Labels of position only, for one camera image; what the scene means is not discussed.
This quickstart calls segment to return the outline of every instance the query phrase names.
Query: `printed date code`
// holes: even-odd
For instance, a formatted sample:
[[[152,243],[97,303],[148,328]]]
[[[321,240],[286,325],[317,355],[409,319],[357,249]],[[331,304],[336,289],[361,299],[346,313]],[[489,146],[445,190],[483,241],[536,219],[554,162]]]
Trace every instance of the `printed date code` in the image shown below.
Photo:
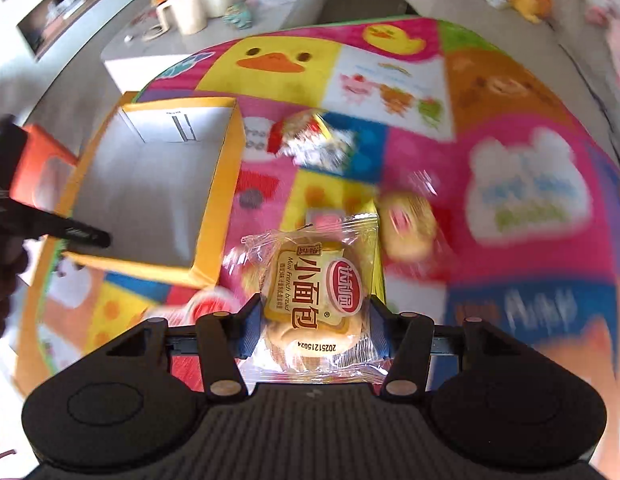
[[[314,350],[317,352],[334,352],[337,349],[336,345],[322,345],[319,343],[301,343],[299,341],[299,346],[301,348],[305,348],[306,350]]]

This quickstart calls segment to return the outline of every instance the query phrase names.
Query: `cartoon bear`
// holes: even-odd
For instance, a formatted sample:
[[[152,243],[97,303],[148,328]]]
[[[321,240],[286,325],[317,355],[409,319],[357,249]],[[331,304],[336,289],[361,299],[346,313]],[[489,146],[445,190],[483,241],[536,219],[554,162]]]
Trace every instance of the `cartoon bear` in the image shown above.
[[[467,48],[446,54],[445,65],[458,137],[503,114],[533,113],[571,124],[560,99],[506,54]]]
[[[490,137],[469,157],[474,177],[466,194],[466,220],[479,243],[567,236],[591,218],[592,198],[574,153],[553,130],[536,128],[530,145],[506,147]]]

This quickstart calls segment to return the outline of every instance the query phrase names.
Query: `beige mug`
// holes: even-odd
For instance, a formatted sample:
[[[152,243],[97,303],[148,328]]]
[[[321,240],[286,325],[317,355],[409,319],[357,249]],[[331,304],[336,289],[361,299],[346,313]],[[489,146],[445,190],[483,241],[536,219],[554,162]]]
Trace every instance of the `beige mug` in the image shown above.
[[[170,28],[166,16],[168,7],[171,7],[177,28],[184,36],[195,34],[207,25],[202,0],[167,0],[156,8],[162,32]]]

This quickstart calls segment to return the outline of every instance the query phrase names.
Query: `bread package label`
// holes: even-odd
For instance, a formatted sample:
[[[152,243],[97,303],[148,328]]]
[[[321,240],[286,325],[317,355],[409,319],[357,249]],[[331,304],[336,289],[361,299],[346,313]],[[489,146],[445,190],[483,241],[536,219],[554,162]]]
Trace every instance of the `bread package label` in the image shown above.
[[[277,256],[264,314],[292,329],[349,332],[352,316],[363,303],[359,271],[338,242],[286,244]],[[299,340],[299,346],[311,341]]]

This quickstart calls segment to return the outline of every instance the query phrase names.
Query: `play mat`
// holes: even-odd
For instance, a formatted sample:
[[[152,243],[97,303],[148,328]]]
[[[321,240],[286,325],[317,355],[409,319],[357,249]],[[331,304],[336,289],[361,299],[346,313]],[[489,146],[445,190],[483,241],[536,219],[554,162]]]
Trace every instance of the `play mat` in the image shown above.
[[[534,75],[464,28],[397,18],[224,43],[169,68],[136,100],[184,96],[236,96],[244,117],[226,251],[244,235],[301,227],[308,208],[352,214],[425,178],[455,265],[417,281],[386,264],[389,306],[438,323],[481,316],[590,381],[608,409],[595,463],[620,478],[620,173]],[[272,124],[308,107],[357,132],[346,174],[273,155]],[[24,315],[26,391],[146,308],[194,293],[78,269],[51,245]],[[219,284],[245,300],[223,270]],[[440,383],[449,360],[434,370]],[[191,384],[198,372],[189,373]]]

